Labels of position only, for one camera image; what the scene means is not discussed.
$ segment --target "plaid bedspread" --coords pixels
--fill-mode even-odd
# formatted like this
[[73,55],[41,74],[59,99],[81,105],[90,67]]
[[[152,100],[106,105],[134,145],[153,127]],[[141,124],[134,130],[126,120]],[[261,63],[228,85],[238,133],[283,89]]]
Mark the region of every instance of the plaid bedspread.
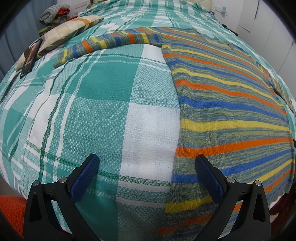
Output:
[[[39,59],[0,105],[1,175],[26,197],[34,180],[56,181],[96,153],[100,170],[77,204],[79,211],[102,240],[153,240],[168,198],[180,128],[177,93],[161,50],[144,44],[115,47],[53,69],[59,52],[118,30],[196,28],[248,52],[295,101],[272,67],[200,5],[110,0],[80,15],[100,15],[104,21]],[[1,82],[0,97],[14,75],[11,69]],[[283,105],[295,138],[295,115]],[[284,189],[272,189],[269,203]],[[54,208],[67,230],[56,203]],[[208,216],[207,210],[200,212],[199,228]]]

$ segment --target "cabinet handle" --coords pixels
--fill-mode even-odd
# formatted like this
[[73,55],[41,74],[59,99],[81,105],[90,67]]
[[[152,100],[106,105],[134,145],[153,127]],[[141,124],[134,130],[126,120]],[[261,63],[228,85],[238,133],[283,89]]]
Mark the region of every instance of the cabinet handle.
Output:
[[257,10],[256,10],[256,13],[255,13],[255,18],[254,18],[254,19],[256,19],[256,16],[257,16],[258,7],[259,7],[259,1],[260,1],[260,0],[258,0],[258,4],[257,4]]

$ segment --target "blue gripper pad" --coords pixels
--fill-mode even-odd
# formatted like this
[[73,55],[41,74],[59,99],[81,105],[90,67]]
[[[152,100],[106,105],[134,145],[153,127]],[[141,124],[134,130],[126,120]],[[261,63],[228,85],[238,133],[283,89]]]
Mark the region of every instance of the blue gripper pad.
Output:
[[70,191],[70,200],[73,203],[80,202],[91,183],[94,175],[99,169],[99,158],[97,155],[93,155],[91,160],[82,170],[80,175],[77,177]]
[[224,196],[223,186],[215,177],[214,173],[210,170],[210,168],[215,172],[215,174],[217,174],[217,171],[215,169],[217,169],[219,172],[220,170],[218,168],[213,167],[212,165],[211,167],[209,167],[208,165],[211,165],[211,164],[207,159],[203,160],[200,156],[196,157],[195,170],[197,172],[198,180],[205,185],[212,200],[215,203],[222,204],[223,196]]

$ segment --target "silver screw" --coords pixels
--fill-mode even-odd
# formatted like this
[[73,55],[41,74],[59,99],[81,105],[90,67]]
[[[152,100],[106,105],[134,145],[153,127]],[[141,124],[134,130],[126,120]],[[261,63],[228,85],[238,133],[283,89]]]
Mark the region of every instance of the silver screw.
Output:
[[227,182],[234,183],[235,182],[235,179],[233,177],[228,177],[227,178]]
[[67,178],[66,178],[66,177],[61,177],[61,178],[59,179],[59,182],[60,182],[60,183],[64,183],[65,181],[67,181]]
[[33,183],[32,183],[32,185],[35,187],[35,186],[37,186],[39,184],[39,181],[38,180],[35,180]]
[[256,181],[255,181],[255,184],[256,184],[257,186],[261,186],[262,183],[261,183],[259,180],[256,180]]

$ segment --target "striped sweater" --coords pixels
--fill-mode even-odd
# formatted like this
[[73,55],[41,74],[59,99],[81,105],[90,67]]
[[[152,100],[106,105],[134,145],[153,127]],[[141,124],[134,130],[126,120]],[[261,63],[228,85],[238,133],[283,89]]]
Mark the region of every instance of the striped sweater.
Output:
[[135,43],[162,48],[181,108],[161,240],[193,240],[211,217],[205,207],[212,200],[194,169],[199,154],[239,182],[259,179],[267,199],[280,188],[290,189],[295,153],[279,99],[295,111],[286,91],[241,48],[195,29],[143,27],[82,41],[60,53],[54,67],[95,50]]

